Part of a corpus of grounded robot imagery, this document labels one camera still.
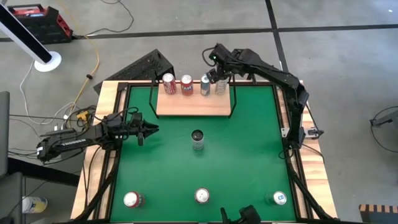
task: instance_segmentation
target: green table surface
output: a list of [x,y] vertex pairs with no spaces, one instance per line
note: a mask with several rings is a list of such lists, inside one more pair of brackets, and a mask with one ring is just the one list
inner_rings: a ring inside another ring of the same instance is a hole
[[[271,86],[237,86],[238,104],[230,119],[217,116],[156,118],[149,104],[149,87],[133,87],[128,106],[160,131],[144,146],[136,137],[124,142],[119,161],[111,222],[218,222],[224,207],[230,219],[239,209],[254,205],[262,220],[295,220],[292,193],[282,150],[280,128]],[[154,90],[156,105],[157,89]],[[200,129],[205,148],[192,149],[191,133]],[[205,187],[206,204],[194,193]],[[266,194],[281,190],[285,205],[266,203]],[[145,197],[139,208],[124,205],[136,191]]]

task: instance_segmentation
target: yellow cable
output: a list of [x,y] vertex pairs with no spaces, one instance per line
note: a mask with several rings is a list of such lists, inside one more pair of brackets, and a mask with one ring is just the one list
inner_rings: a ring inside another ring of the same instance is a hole
[[[63,4],[63,2],[62,2],[62,0],[57,0],[57,3],[63,8],[63,10],[65,11],[65,13],[68,15],[68,17],[72,20],[72,22],[73,22],[73,24],[75,25],[75,27],[76,27],[76,30],[79,32],[79,33],[81,33],[81,34],[83,34],[83,32],[81,31],[81,28],[80,28],[80,26],[79,26],[79,24],[77,23],[77,21],[75,20],[75,18],[69,13],[69,10],[65,7],[65,5]],[[95,68],[93,69],[93,71],[91,71],[91,73],[90,73],[90,75],[91,76],[93,76],[95,73],[96,73],[96,71],[98,70],[98,67],[99,67],[99,65],[100,65],[100,55],[99,55],[99,53],[98,53],[98,48],[97,48],[97,46],[95,45],[95,43],[92,41],[92,40],[90,40],[90,38],[88,38],[86,35],[84,35],[84,37],[90,42],[90,44],[93,46],[93,48],[94,48],[94,50],[95,50],[95,54],[96,54],[96,56],[97,56],[97,64],[95,65]],[[80,98],[80,96],[81,96],[81,94],[83,93],[83,91],[84,91],[84,89],[85,89],[85,87],[86,87],[86,85],[87,85],[87,83],[90,81],[90,79],[89,78],[86,78],[86,81],[84,82],[84,84],[83,84],[83,86],[81,87],[81,89],[80,89],[80,91],[79,91],[79,94],[76,96],[76,98],[75,98],[75,104],[71,107],[71,109],[70,109],[70,112],[69,112],[69,116],[72,114],[72,112],[73,112],[73,110],[75,109],[75,106],[76,106],[76,102],[79,100],[79,98]]]

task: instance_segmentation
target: wooden block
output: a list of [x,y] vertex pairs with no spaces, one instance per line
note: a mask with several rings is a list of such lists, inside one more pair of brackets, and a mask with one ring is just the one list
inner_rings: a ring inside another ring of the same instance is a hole
[[365,212],[365,211],[366,211],[366,205],[361,204],[361,205],[359,206],[359,211]]
[[200,83],[194,83],[193,94],[184,96],[177,83],[176,94],[168,95],[163,84],[159,84],[156,113],[167,116],[228,116],[231,113],[229,85],[223,95],[216,95],[215,88],[216,85],[211,85],[210,95],[202,96]]

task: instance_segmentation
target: white cable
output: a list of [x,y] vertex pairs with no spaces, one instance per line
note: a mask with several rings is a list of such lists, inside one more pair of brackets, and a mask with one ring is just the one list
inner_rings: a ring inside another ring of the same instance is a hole
[[[27,73],[26,73],[24,79],[22,80],[21,84],[19,85],[19,90],[21,91],[22,95],[24,96],[25,110],[26,110],[26,114],[27,114],[28,116],[30,116],[30,115],[29,115],[29,110],[28,110],[28,107],[27,107],[26,96],[25,96],[25,93],[24,93],[24,91],[23,91],[23,89],[22,89],[22,85],[24,84],[25,79],[28,77],[28,75],[29,75],[30,72],[32,71],[32,67],[33,67],[34,62],[35,62],[35,60],[32,61],[32,64],[30,65],[29,70],[27,71]],[[59,112],[61,112],[61,110],[65,109],[67,106],[69,106],[69,105],[71,105],[71,104],[72,104],[72,106],[76,106],[75,102],[69,102],[69,103],[67,103],[65,106],[63,106],[61,109],[59,109],[59,110],[55,113],[55,115],[52,117],[52,119],[51,119],[49,122],[40,123],[40,122],[36,122],[36,121],[32,120],[31,118],[29,118],[29,120],[30,120],[31,122],[35,123],[35,124],[40,124],[40,125],[42,125],[42,124],[50,124],[50,123],[54,120],[54,118],[59,114]]]

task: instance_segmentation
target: blue can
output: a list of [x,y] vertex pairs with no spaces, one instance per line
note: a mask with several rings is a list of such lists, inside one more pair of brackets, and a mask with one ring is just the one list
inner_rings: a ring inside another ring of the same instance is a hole
[[210,81],[206,74],[200,79],[200,94],[203,96],[208,96],[210,94]]

